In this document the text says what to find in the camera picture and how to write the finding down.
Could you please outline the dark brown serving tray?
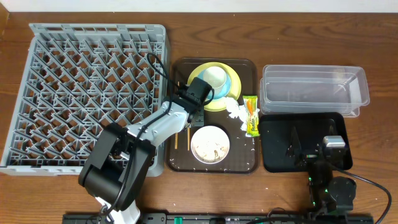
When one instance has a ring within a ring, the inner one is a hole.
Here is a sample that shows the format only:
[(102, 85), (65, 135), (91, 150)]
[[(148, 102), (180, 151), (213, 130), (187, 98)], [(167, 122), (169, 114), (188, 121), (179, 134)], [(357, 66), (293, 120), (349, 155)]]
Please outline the dark brown serving tray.
[[(207, 62), (221, 62), (234, 69), (242, 84), (239, 104), (243, 104), (244, 95), (257, 93), (256, 66), (247, 59), (230, 58), (181, 58), (172, 67), (172, 74), (176, 81), (187, 82), (189, 75), (199, 65)], [(231, 118), (226, 110), (218, 112), (204, 112), (205, 126), (217, 126), (229, 137), (230, 150), (227, 157), (217, 164), (204, 164), (187, 150), (187, 132), (178, 133), (178, 149), (174, 149), (175, 136), (169, 138), (165, 151), (165, 163), (176, 172), (209, 172), (250, 174), (255, 171), (259, 163), (258, 138), (250, 138), (241, 130), (242, 122), (238, 118)]]

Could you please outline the black waste tray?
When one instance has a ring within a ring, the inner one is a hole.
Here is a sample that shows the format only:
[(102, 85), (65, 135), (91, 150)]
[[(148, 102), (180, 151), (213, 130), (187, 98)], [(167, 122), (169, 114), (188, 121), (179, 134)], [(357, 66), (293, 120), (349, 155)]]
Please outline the black waste tray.
[(349, 170), (353, 159), (349, 147), (344, 118), (335, 112), (268, 114), (260, 118), (259, 133), (264, 167), (269, 172), (306, 172), (294, 166), (294, 158), (285, 155), (292, 127), (295, 126), (300, 138), (302, 151), (314, 150), (325, 136), (342, 136), (348, 148), (343, 161), (335, 166)]

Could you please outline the clear plastic container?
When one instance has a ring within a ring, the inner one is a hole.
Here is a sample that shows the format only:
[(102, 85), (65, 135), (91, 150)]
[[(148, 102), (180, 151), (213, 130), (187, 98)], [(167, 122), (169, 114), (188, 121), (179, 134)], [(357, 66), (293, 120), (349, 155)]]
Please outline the clear plastic container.
[(359, 116), (370, 103), (363, 68), (341, 65), (266, 65), (260, 82), (261, 112)]

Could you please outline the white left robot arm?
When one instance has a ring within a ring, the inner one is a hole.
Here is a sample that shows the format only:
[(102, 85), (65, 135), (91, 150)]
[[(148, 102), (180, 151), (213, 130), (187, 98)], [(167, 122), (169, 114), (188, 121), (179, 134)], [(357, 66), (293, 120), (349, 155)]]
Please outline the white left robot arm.
[(103, 204), (85, 223), (137, 222), (135, 200), (157, 148), (184, 130), (213, 93), (210, 84), (194, 78), (142, 121), (125, 127), (111, 123), (102, 130), (78, 176), (78, 183)]

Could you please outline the grey plastic dish rack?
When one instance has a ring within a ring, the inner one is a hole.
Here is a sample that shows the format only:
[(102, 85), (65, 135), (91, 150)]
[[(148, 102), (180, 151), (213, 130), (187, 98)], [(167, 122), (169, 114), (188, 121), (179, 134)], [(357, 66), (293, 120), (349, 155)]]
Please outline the grey plastic dish rack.
[(103, 128), (155, 112), (169, 66), (160, 24), (31, 24), (30, 43), (1, 158), (7, 175), (81, 172)]

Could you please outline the white bowl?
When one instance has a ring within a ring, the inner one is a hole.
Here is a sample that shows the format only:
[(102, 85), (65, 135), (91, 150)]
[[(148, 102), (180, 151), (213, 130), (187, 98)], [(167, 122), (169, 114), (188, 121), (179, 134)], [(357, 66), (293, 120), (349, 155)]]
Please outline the white bowl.
[(201, 163), (217, 164), (224, 160), (230, 149), (230, 140), (225, 131), (217, 126), (204, 126), (193, 134), (190, 150)]

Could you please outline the light blue small plate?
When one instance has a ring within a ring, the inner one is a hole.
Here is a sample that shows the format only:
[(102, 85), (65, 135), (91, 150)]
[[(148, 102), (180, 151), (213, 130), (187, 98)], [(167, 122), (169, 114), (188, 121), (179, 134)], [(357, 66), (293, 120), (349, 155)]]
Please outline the light blue small plate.
[[(203, 79), (203, 72), (205, 70), (203, 70), (202, 72), (199, 73), (198, 78)], [(226, 83), (224, 84), (223, 88), (220, 90), (214, 90), (214, 93), (212, 93), (212, 91), (208, 94), (207, 99), (213, 99), (213, 100), (219, 100), (220, 98), (226, 96), (228, 94), (228, 92), (230, 91), (231, 88), (231, 78), (229, 77), (229, 75), (226, 73)]]

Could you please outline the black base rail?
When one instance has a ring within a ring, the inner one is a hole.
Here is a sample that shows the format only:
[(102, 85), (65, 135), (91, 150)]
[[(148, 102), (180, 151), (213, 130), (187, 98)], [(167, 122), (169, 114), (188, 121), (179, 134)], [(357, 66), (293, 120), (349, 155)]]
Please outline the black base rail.
[(138, 224), (245, 224), (245, 223), (337, 223), (372, 224), (369, 216), (330, 216), (321, 215), (311, 220), (303, 215), (276, 213), (269, 216), (259, 215), (167, 215), (164, 213), (144, 213), (138, 218)]

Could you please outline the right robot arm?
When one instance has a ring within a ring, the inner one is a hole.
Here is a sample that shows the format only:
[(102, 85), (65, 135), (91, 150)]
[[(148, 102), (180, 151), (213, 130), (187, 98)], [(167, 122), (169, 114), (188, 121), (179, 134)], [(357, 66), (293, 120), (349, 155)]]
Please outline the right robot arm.
[(296, 127), (290, 133), (290, 142), (285, 153), (294, 158), (294, 166), (308, 172), (308, 186), (313, 208), (307, 217), (311, 220), (346, 219), (353, 209), (356, 184), (353, 179), (334, 176), (335, 165), (347, 152), (342, 136), (325, 136), (315, 152), (303, 152)]

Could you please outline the yellow-green plate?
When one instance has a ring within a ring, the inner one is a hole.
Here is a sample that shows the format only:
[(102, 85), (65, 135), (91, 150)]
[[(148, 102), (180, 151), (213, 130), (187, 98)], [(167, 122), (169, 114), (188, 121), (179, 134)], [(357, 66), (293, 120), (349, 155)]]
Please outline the yellow-green plate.
[(187, 84), (190, 85), (195, 77), (202, 76), (202, 73), (207, 68), (210, 67), (222, 68), (228, 74), (228, 77), (231, 80), (231, 88), (224, 97), (217, 100), (216, 99), (212, 100), (208, 105), (204, 106), (204, 109), (205, 111), (211, 111), (211, 112), (223, 111), (226, 109), (227, 97), (233, 98), (234, 100), (238, 100), (242, 89), (241, 81), (237, 72), (234, 69), (232, 69), (229, 65), (221, 62), (203, 63), (193, 70), (193, 72), (190, 74), (188, 78)]

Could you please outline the green orange snack wrapper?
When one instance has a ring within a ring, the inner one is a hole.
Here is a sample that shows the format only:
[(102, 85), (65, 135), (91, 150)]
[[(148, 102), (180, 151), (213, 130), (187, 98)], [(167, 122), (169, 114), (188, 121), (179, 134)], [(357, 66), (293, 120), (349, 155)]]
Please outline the green orange snack wrapper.
[(259, 114), (257, 108), (257, 96), (243, 96), (246, 109), (246, 134), (251, 137), (258, 137)]

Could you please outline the wooden chopstick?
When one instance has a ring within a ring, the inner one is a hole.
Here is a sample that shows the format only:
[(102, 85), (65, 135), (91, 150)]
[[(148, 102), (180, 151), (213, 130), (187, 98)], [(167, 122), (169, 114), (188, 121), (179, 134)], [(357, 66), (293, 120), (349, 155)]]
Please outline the wooden chopstick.
[(178, 133), (175, 133), (175, 144), (174, 149), (178, 149)]
[(190, 137), (190, 127), (187, 128), (187, 150), (190, 150), (190, 141), (191, 141), (191, 137)]

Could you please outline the white cup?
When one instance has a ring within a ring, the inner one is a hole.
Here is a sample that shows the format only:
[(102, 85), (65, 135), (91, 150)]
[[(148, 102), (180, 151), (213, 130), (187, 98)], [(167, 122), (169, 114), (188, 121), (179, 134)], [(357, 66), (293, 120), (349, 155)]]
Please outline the white cup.
[(203, 72), (203, 79), (212, 86), (214, 90), (220, 90), (226, 83), (226, 72), (217, 66), (212, 66)]

